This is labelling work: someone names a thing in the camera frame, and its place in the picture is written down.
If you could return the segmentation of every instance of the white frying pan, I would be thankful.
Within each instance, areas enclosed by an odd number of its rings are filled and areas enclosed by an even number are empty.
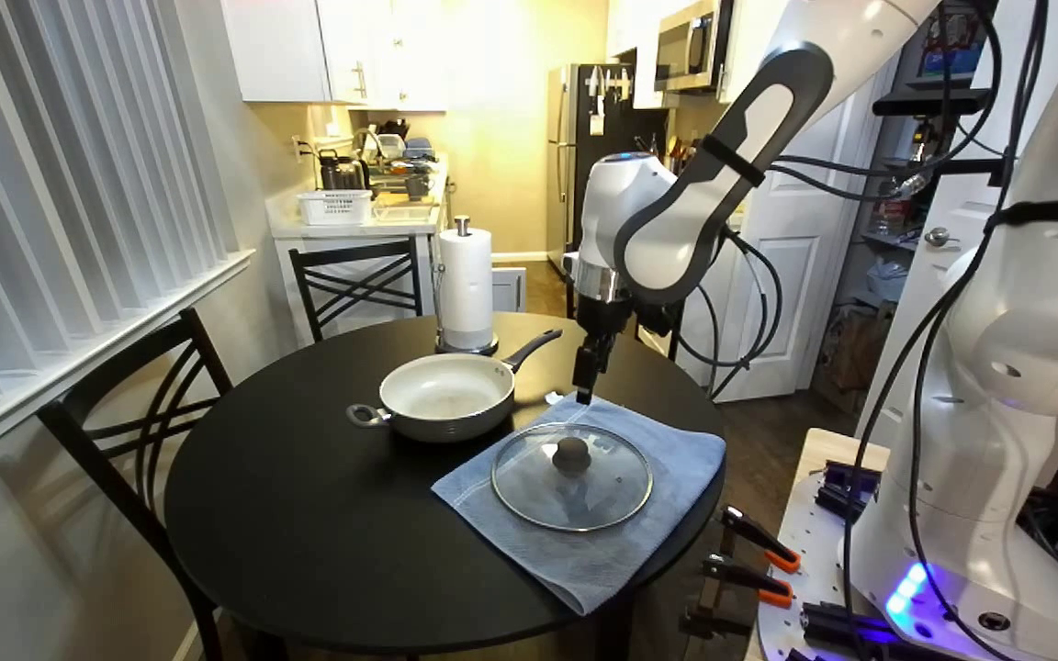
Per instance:
[[[347,417],[356,426],[393,426],[396,434],[425,446],[484,436],[513,413],[517,369],[556,337],[562,337],[562,332],[544,332],[508,360],[473,352],[435,352],[409,360],[381,379],[381,407],[350,403]]]

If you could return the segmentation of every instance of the pan handle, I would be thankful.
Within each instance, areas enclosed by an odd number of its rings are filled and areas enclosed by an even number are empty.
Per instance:
[[[513,352],[502,360],[502,369],[517,374],[522,365],[525,365],[538,348],[544,348],[546,343],[556,343],[556,337],[562,337],[558,327],[538,336],[533,343],[525,343],[522,348],[513,348]]]
[[[350,403],[347,420],[353,426],[387,426],[393,417],[387,407],[376,407],[376,403]]]

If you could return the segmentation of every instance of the refrigerator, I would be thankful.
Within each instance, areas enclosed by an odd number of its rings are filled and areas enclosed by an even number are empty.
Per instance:
[[[546,259],[567,279],[567,255],[582,244],[582,197],[604,156],[666,156],[666,111],[631,108],[631,70],[621,62],[571,62],[546,79]]]

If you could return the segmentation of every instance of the blue cloth napkin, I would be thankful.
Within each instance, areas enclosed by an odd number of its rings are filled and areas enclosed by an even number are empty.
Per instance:
[[[702,495],[724,462],[724,436],[676,430],[609,401],[577,403],[567,398],[541,417],[541,426],[577,423],[631,442],[653,470],[648,508],[626,527],[577,538],[550,532],[509,514],[487,483],[491,462],[509,436],[454,467],[429,490],[491,548],[550,587],[572,615],[590,615],[634,576],[634,568]]]

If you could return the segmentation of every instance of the chair backrest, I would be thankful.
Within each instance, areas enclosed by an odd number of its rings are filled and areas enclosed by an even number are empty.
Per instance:
[[[170,327],[126,346],[40,407],[40,423],[53,436],[114,499],[187,590],[207,656],[219,656],[214,603],[196,587],[170,548],[157,486],[165,478],[160,462],[174,459],[165,442],[185,442],[229,391],[230,379],[200,311],[187,308]]]
[[[356,305],[424,315],[416,235],[347,250],[292,250],[311,343]]]

